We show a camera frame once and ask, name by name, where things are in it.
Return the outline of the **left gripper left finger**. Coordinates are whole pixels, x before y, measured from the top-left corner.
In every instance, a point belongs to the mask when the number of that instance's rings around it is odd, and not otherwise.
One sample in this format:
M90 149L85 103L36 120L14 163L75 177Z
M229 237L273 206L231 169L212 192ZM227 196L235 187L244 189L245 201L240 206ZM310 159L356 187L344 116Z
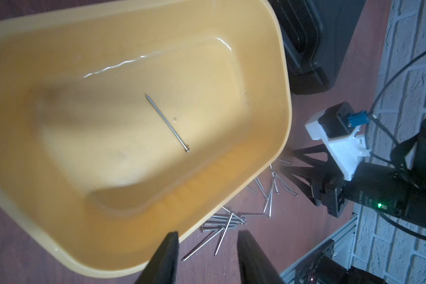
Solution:
M178 268L178 255L178 232L170 232L135 281L135 284L174 284Z

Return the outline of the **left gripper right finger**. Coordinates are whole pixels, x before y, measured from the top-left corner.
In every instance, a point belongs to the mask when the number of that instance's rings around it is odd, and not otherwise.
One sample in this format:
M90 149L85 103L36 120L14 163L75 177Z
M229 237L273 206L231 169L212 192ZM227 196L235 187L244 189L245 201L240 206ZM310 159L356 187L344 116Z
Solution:
M284 283L248 230L240 230L238 233L237 254L242 284Z

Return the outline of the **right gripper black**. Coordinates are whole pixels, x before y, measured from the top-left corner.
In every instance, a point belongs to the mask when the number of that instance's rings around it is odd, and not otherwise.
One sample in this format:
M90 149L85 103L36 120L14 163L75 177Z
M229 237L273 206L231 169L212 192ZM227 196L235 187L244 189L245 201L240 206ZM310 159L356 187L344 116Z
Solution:
M342 214L348 201L393 217L408 214L409 201L417 188L404 180L394 169L378 164L362 162L351 181L347 181L337 166L325 165L331 158L325 144L291 149L290 155L308 165L283 166L281 174L289 179L315 205L324 205L334 217ZM309 154L325 153L326 161L310 157Z

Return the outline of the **yellow plastic storage box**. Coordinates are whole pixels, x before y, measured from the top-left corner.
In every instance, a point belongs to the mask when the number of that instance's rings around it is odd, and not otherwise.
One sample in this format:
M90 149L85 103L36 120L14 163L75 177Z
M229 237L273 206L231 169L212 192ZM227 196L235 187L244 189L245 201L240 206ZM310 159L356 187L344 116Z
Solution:
M267 1L115 1L0 21L0 207L71 271L134 274L279 156L290 94Z

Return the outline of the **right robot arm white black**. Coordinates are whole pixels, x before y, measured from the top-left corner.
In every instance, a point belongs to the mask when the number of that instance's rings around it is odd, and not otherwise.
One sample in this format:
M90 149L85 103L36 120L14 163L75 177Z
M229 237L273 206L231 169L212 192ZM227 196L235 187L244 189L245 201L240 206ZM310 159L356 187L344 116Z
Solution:
M334 217L352 201L393 226L403 220L426 229L426 119L418 134L395 142L380 165L364 160L373 155L359 132L368 123L382 126L372 113L356 112L347 102L315 114L305 127L318 145L292 150L304 166L283 166L281 174Z

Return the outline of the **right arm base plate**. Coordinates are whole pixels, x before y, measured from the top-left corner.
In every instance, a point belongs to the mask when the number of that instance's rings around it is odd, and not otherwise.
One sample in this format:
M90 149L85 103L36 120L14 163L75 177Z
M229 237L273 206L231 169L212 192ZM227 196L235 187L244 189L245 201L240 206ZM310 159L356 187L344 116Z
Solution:
M386 284L386 281L352 266L346 269L333 260L335 241L330 239L295 268L295 284Z

